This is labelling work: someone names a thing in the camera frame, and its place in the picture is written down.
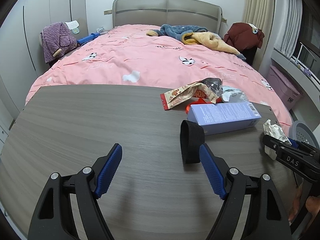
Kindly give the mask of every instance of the crumpled tissue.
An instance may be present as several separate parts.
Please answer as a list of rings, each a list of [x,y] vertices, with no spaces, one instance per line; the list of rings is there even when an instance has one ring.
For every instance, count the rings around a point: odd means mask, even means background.
[[[271,124],[271,120],[268,119],[264,124],[263,124],[263,133],[270,135],[282,142],[284,142],[285,144],[291,146],[291,142],[289,141],[289,139],[287,138],[287,136],[284,135],[284,132],[282,130],[282,128],[277,125],[277,124]],[[269,148],[268,146],[264,147],[264,151],[265,153],[273,160],[276,159],[277,154],[276,151]]]

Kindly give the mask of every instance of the yellow fleece blanket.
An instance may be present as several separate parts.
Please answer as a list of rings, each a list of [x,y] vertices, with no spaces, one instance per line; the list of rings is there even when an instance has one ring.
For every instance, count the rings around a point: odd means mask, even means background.
[[[147,31],[148,36],[158,36],[158,34],[153,31]],[[202,44],[211,50],[228,52],[234,55],[239,55],[240,52],[226,44],[219,36],[211,32],[199,32],[199,33],[187,33],[182,37],[183,44],[193,45],[193,44]]]

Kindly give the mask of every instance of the gray upholstered headboard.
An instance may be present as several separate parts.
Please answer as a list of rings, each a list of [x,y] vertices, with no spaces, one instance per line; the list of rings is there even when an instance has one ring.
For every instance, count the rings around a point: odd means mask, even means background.
[[[219,33],[220,6],[197,0],[114,0],[113,27],[126,24],[198,25]]]

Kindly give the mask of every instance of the pink duvet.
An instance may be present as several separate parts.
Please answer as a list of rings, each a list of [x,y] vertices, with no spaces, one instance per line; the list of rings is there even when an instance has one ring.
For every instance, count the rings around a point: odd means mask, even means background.
[[[250,101],[271,106],[288,134],[292,122],[287,109],[267,81],[247,63],[202,45],[146,36],[148,29],[159,27],[124,25],[85,44],[40,76],[26,103],[42,86],[121,84],[173,89],[217,77],[224,85],[243,90]]]

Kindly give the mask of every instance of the snack wrapper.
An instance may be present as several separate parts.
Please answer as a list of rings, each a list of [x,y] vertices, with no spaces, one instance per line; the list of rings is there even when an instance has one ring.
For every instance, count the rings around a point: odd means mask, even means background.
[[[161,94],[160,97],[165,110],[169,110],[174,106],[187,101],[191,97],[206,98],[214,104],[218,98],[207,85],[200,83],[199,81],[179,87],[178,89],[172,89]]]

